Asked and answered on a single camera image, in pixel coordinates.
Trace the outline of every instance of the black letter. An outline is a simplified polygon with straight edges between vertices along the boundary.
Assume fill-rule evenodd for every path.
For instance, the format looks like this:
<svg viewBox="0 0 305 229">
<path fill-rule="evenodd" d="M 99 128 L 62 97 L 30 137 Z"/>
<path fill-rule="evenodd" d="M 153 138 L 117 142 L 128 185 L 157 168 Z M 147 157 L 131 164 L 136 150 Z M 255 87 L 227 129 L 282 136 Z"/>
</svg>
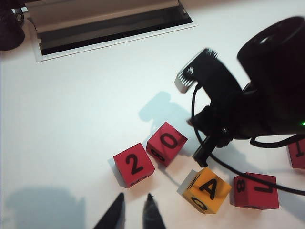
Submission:
<svg viewBox="0 0 305 229">
<path fill-rule="evenodd" d="M 204 185 L 200 186 L 200 191 L 207 191 L 210 193 L 210 199 L 213 200 L 215 197 L 215 192 L 216 192 L 216 186 L 217 186 L 217 181 L 215 179 L 211 179 L 208 182 L 206 182 Z"/>
</svg>

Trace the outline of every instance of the number 2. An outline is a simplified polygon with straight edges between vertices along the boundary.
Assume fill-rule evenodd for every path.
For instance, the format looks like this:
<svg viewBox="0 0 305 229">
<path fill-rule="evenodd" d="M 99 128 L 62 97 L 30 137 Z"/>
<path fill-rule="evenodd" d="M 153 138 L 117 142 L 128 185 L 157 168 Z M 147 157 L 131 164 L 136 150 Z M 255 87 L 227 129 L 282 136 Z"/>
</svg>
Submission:
<svg viewBox="0 0 305 229">
<path fill-rule="evenodd" d="M 143 166 L 140 166 L 137 168 L 137 164 L 138 164 L 138 158 L 135 154 L 129 154 L 127 157 L 126 157 L 126 163 L 127 164 L 130 164 L 130 159 L 133 159 L 133 165 L 132 165 L 132 175 L 142 171 L 144 168 Z"/>
</svg>

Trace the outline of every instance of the black object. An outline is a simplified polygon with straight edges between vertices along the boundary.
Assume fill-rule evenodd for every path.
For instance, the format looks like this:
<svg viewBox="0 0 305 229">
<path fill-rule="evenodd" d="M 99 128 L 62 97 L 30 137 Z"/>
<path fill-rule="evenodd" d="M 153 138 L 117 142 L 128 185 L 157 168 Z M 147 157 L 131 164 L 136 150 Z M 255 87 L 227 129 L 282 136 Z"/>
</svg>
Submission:
<svg viewBox="0 0 305 229">
<path fill-rule="evenodd" d="M 248 41 L 237 58 L 251 80 L 243 90 L 210 49 L 179 75 L 180 81 L 197 81 L 211 99 L 191 120 L 207 136 L 193 156 L 201 167 L 207 166 L 216 146 L 226 146 L 233 138 L 252 138 L 253 145 L 264 147 L 280 147 L 283 142 L 260 144 L 256 137 L 297 134 L 294 139 L 305 138 L 304 18 L 292 17 L 268 27 Z"/>
<path fill-rule="evenodd" d="M 124 194 L 120 193 L 94 229 L 124 228 Z"/>
<path fill-rule="evenodd" d="M 147 195 L 143 210 L 143 229 L 166 229 L 152 195 Z"/>
<path fill-rule="evenodd" d="M 16 15 L 9 8 L 6 0 L 0 1 L 0 50 L 11 50 L 24 40 L 23 13 L 16 9 Z"/>
<path fill-rule="evenodd" d="M 93 229 L 123 229 L 125 223 L 124 194 L 120 193 Z M 144 229 L 166 229 L 162 217 L 149 193 L 143 210 Z"/>
</svg>

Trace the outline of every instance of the black pointed tip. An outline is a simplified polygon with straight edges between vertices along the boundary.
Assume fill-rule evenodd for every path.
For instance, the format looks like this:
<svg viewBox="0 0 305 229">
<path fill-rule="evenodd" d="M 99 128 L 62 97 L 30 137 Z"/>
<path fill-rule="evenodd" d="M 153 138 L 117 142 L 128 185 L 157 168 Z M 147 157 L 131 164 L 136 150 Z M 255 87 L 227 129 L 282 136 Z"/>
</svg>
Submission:
<svg viewBox="0 0 305 229">
<path fill-rule="evenodd" d="M 153 197 L 150 193 L 148 193 L 147 195 L 147 201 L 152 201 L 153 200 Z"/>
<path fill-rule="evenodd" d="M 124 193 L 120 193 L 117 197 L 117 200 L 124 201 Z"/>
</svg>

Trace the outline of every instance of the table surface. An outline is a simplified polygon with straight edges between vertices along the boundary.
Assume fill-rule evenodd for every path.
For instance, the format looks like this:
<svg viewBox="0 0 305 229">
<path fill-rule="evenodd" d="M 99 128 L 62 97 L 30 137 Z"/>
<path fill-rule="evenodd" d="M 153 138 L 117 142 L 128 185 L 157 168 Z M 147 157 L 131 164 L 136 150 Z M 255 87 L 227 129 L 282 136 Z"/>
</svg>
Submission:
<svg viewBox="0 0 305 229">
<path fill-rule="evenodd" d="M 203 215 L 177 192 L 200 168 L 191 155 L 198 142 L 191 127 L 192 93 L 175 88 L 178 71 L 202 48 L 219 59 L 243 87 L 249 79 L 236 59 L 242 45 L 269 25 L 304 15 L 304 0 L 189 0 L 199 26 L 137 41 L 36 62 L 24 26 L 23 44 L 1 52 L 1 227 L 93 228 L 120 192 L 126 229 L 142 228 L 152 193 L 167 228 L 304 228 L 305 197 L 279 191 L 280 208 L 255 210 L 230 204 Z M 196 111 L 209 104 L 200 91 Z M 167 167 L 130 189 L 119 185 L 112 157 L 147 140 L 164 121 L 189 140 Z M 261 138 L 272 141 L 283 137 Z M 261 149 L 234 140 L 215 155 L 233 167 L 276 176 L 305 189 L 305 171 L 292 169 L 286 147 Z M 210 168 L 232 183 L 233 173 L 211 159 Z"/>
</svg>

